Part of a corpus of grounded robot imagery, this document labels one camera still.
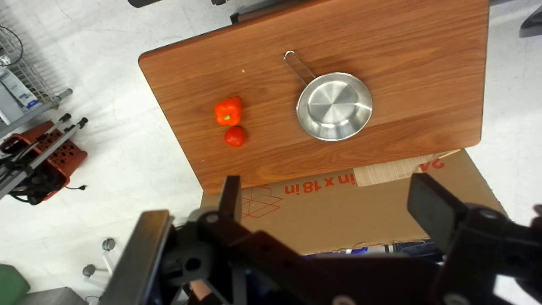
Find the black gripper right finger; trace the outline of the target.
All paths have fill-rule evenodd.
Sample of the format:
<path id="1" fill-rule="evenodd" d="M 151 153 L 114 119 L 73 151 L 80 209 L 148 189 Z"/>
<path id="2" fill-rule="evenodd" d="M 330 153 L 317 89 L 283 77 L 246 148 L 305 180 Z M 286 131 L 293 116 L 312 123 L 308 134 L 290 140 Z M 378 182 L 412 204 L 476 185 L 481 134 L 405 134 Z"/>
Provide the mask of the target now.
<path id="1" fill-rule="evenodd" d="M 442 253 L 449 251 L 457 224 L 468 214 L 457 197 L 425 173 L 410 179 L 407 209 Z"/>

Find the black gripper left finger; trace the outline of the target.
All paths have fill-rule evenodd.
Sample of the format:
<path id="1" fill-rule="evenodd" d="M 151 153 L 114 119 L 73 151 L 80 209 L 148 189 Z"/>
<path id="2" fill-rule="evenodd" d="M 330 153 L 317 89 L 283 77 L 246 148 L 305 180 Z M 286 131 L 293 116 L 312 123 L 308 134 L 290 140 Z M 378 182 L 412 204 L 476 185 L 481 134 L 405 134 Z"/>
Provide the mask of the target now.
<path id="1" fill-rule="evenodd" d="M 239 223 L 242 217 L 242 184 L 239 177 L 227 177 L 219 199 L 219 214 L 224 219 Z"/>

